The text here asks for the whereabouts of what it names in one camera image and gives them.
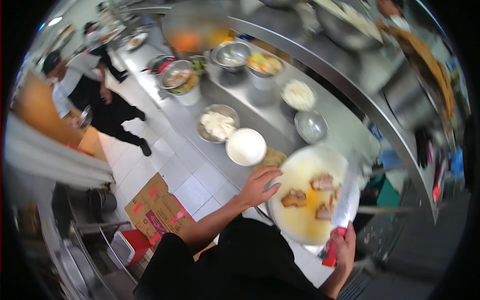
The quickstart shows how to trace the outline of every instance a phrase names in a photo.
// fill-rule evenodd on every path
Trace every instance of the chopped vegetables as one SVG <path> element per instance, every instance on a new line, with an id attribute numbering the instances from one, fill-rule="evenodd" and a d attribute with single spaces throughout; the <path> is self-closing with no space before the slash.
<path id="1" fill-rule="evenodd" d="M 247 58 L 248 65 L 256 71 L 277 74 L 283 69 L 278 58 L 267 53 L 253 53 Z"/>

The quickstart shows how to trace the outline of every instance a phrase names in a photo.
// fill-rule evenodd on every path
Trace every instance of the floor tile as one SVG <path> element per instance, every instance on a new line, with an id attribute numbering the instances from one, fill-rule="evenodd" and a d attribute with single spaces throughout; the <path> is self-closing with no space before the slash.
<path id="1" fill-rule="evenodd" d="M 147 182 L 156 174 L 156 170 L 153 168 L 150 160 L 146 156 L 143 156 L 133 167 L 131 173 L 135 179 L 135 183 L 140 188 L 143 188 L 144 185 L 146 185 Z"/>
<path id="2" fill-rule="evenodd" d="M 222 206 L 215 200 L 214 197 L 210 198 L 202 207 L 200 207 L 195 214 L 193 214 L 193 219 L 199 221 L 203 217 L 211 214 L 212 212 L 218 210 Z"/>
<path id="3" fill-rule="evenodd" d="M 128 202 L 130 202 L 141 189 L 142 187 L 137 185 L 133 173 L 129 173 L 119 185 L 119 190 L 123 195 L 126 204 L 128 204 Z"/>
<path id="4" fill-rule="evenodd" d="M 194 175 L 210 194 L 215 194 L 222 185 L 228 181 L 228 179 L 209 162 L 205 162 Z"/>
<path id="5" fill-rule="evenodd" d="M 172 129 L 172 125 L 161 111 L 148 112 L 146 123 L 160 136 Z"/>
<path id="6" fill-rule="evenodd" d="M 98 139 L 102 145 L 103 153 L 107 153 L 115 142 L 114 138 L 101 132 L 98 133 Z"/>
<path id="7" fill-rule="evenodd" d="M 112 146 L 110 146 L 110 149 L 105 152 L 105 156 L 107 157 L 108 164 L 113 166 L 117 162 L 117 160 L 120 158 L 120 156 L 125 152 L 127 149 L 127 144 L 119 141 L 117 139 L 113 140 Z"/>
<path id="8" fill-rule="evenodd" d="M 195 171 L 198 170 L 206 161 L 204 156 L 198 153 L 198 151 L 189 143 L 185 143 L 182 149 L 177 151 L 177 156 L 187 167 L 190 173 L 195 173 Z"/>
<path id="9" fill-rule="evenodd" d="M 149 146 L 155 144 L 160 137 L 150 126 L 146 125 L 141 133 L 138 134 L 141 138 L 146 139 Z"/>
<path id="10" fill-rule="evenodd" d="M 142 151 L 138 147 L 130 148 L 120 156 L 112 167 L 113 178 L 117 184 L 122 183 L 127 174 L 130 173 L 133 167 L 138 163 L 140 158 L 142 158 Z"/>
<path id="11" fill-rule="evenodd" d="M 308 251 L 306 251 L 300 244 L 290 241 L 290 248 L 295 256 L 295 263 L 302 269 L 307 263 L 312 263 L 312 259 L 315 259 Z"/>
<path id="12" fill-rule="evenodd" d="M 174 195 L 191 216 L 212 197 L 193 175 L 180 185 Z"/>
<path id="13" fill-rule="evenodd" d="M 322 261 L 319 259 L 315 259 L 313 263 L 308 263 L 300 269 L 316 288 L 321 286 L 334 270 L 334 268 L 322 265 Z"/>
<path id="14" fill-rule="evenodd" d="M 133 120 L 124 122 L 122 125 L 123 125 L 123 128 L 126 131 L 130 131 L 131 133 L 133 133 L 135 135 L 140 135 L 140 133 L 145 128 L 147 123 L 143 122 L 142 120 L 140 120 L 138 118 L 135 118 Z"/>
<path id="15" fill-rule="evenodd" d="M 183 136 L 178 134 L 175 130 L 169 129 L 163 134 L 165 142 L 170 146 L 173 152 L 177 152 L 182 149 L 183 145 L 187 142 Z"/>
<path id="16" fill-rule="evenodd" d="M 191 175 L 187 167 L 180 161 L 178 156 L 173 155 L 160 169 L 160 175 L 168 185 L 168 191 L 173 193 Z"/>
<path id="17" fill-rule="evenodd" d="M 227 180 L 218 191 L 216 191 L 213 197 L 220 203 L 221 205 L 227 204 L 233 196 L 240 194 L 240 190 L 233 185 L 230 181 Z"/>
<path id="18" fill-rule="evenodd" d="M 152 150 L 152 155 L 148 156 L 148 159 L 150 160 L 150 163 L 155 171 L 160 170 L 173 156 L 173 150 L 163 138 L 159 138 L 157 142 L 150 147 L 150 149 Z"/>

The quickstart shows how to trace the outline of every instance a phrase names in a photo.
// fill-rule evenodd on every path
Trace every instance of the trash bin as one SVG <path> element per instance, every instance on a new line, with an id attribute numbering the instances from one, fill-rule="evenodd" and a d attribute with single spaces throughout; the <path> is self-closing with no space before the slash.
<path id="1" fill-rule="evenodd" d="M 110 248 L 107 249 L 107 254 L 118 269 L 122 269 L 122 265 L 131 266 L 138 263 L 150 248 L 148 240 L 137 229 L 115 232 L 110 244 L 120 261 Z"/>

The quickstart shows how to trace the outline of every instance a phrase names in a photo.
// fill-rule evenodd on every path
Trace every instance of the green vegetables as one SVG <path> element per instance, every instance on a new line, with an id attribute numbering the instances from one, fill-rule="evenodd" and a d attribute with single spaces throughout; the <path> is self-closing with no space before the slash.
<path id="1" fill-rule="evenodd" d="M 192 59 L 190 60 L 193 64 L 193 68 L 196 71 L 203 71 L 205 70 L 206 63 L 203 60 L 200 59 Z"/>

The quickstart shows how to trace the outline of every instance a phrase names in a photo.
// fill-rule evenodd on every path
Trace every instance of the chef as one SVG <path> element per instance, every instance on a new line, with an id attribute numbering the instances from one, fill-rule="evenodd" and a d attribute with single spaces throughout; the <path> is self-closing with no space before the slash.
<path id="1" fill-rule="evenodd" d="M 411 31 L 410 25 L 403 18 L 403 0 L 377 0 L 377 8 L 384 17 L 382 21 L 385 25 Z"/>
<path id="2" fill-rule="evenodd" d="M 337 266 L 317 289 L 297 267 L 275 226 L 241 215 L 273 196 L 280 184 L 267 191 L 264 187 L 281 175 L 277 167 L 259 168 L 223 207 L 179 235 L 164 234 L 133 292 L 135 299 L 336 299 L 353 269 L 356 236 L 351 223 L 345 238 L 331 233 Z M 218 245 L 194 262 L 192 255 L 219 233 Z"/>
<path id="3" fill-rule="evenodd" d="M 103 44 L 103 42 L 114 35 L 115 32 L 103 36 L 98 32 L 98 30 L 95 29 L 94 24 L 95 23 L 93 22 L 88 22 L 84 26 L 85 45 L 87 46 L 88 52 L 90 52 L 90 54 L 100 56 L 102 58 L 102 62 L 110 70 L 110 73 L 113 75 L 113 77 L 115 77 L 119 83 L 122 83 L 127 78 L 125 76 L 127 71 L 125 70 L 120 72 L 113 66 L 110 55 L 108 55 L 107 52 L 107 47 Z"/>
<path id="4" fill-rule="evenodd" d="M 105 86 L 106 68 L 100 57 L 90 54 L 79 54 L 67 64 L 56 50 L 47 55 L 42 71 L 47 78 L 57 79 L 52 100 L 61 119 L 79 128 L 81 120 L 74 110 L 81 111 L 90 105 L 92 126 L 123 142 L 140 146 L 144 155 L 150 156 L 152 151 L 146 140 L 125 131 L 121 125 L 134 118 L 145 121 L 145 113 Z M 101 76 L 93 69 L 98 69 Z"/>

